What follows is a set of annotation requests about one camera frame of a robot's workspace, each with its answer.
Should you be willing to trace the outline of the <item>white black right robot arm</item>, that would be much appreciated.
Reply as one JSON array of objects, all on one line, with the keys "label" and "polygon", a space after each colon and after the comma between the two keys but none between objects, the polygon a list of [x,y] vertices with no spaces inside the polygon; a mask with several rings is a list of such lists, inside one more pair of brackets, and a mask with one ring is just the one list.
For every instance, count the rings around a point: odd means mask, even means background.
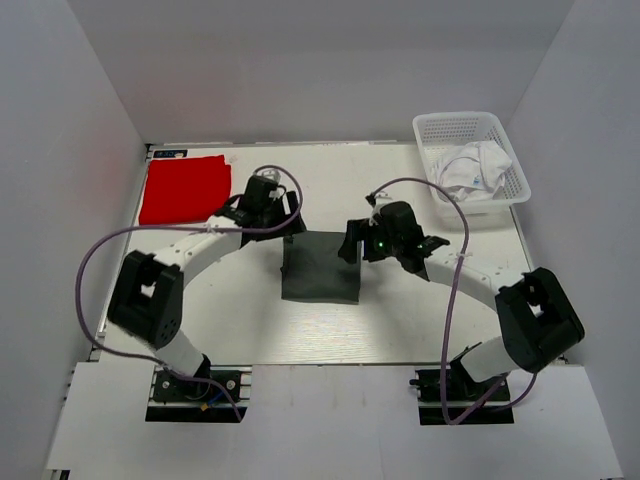
[{"label": "white black right robot arm", "polygon": [[499,335],[465,348],[449,363],[450,379],[466,389],[517,369],[537,374],[585,337],[552,271],[520,273],[465,257],[448,240],[424,234],[404,201],[348,221],[338,255],[349,264],[394,258],[406,272],[456,288],[496,313]]}]

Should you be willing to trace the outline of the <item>white t-shirt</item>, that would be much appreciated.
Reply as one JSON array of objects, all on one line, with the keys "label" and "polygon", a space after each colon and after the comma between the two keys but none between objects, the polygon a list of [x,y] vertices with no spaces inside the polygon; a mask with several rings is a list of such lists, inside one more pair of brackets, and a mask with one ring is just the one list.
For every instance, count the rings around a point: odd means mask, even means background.
[{"label": "white t-shirt", "polygon": [[447,150],[435,162],[435,183],[456,202],[492,200],[503,189],[513,162],[495,141],[476,141]]}]

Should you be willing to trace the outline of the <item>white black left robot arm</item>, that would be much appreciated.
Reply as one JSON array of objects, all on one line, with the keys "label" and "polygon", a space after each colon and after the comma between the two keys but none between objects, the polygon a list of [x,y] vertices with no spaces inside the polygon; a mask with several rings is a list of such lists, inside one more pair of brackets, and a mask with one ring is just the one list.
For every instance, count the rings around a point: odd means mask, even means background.
[{"label": "white black left robot arm", "polygon": [[210,362],[181,329],[184,290],[204,270],[251,242],[305,230],[298,181],[287,189],[284,171],[261,167],[201,227],[152,252],[127,254],[107,309],[107,320],[152,352],[151,360],[176,377],[205,379]]}]

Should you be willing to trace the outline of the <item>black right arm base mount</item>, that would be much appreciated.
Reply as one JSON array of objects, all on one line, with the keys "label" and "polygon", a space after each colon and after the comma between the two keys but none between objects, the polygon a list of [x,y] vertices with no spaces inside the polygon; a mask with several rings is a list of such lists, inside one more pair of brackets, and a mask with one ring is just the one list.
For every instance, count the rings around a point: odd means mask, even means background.
[{"label": "black right arm base mount", "polygon": [[[478,399],[485,395],[498,380],[499,387],[485,403],[465,418],[462,425],[506,425],[514,423],[511,394],[506,380],[501,376],[491,377],[475,383],[465,373],[461,361],[455,358],[453,366],[446,369],[446,395],[449,416],[462,415]],[[409,380],[410,388],[417,394],[418,414],[421,426],[444,426],[446,424],[440,398],[440,368],[416,370]]]}]

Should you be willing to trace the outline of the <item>dark grey t-shirt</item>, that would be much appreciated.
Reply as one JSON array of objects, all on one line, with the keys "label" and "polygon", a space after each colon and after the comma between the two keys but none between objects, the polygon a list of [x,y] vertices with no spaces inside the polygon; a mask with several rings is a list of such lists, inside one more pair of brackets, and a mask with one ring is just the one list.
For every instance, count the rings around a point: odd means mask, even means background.
[{"label": "dark grey t-shirt", "polygon": [[344,235],[307,231],[285,237],[281,299],[298,303],[359,303],[361,261],[347,263],[338,253]]}]

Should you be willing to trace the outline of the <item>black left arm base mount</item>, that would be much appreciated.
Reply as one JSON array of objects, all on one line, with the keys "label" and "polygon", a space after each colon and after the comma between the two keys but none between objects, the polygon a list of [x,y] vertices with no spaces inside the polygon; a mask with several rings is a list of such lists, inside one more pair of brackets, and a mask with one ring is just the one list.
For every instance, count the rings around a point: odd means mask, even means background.
[{"label": "black left arm base mount", "polygon": [[217,386],[185,382],[156,368],[152,376],[145,421],[148,423],[237,424],[250,402],[250,366],[212,366],[209,377],[230,395],[239,416]]}]

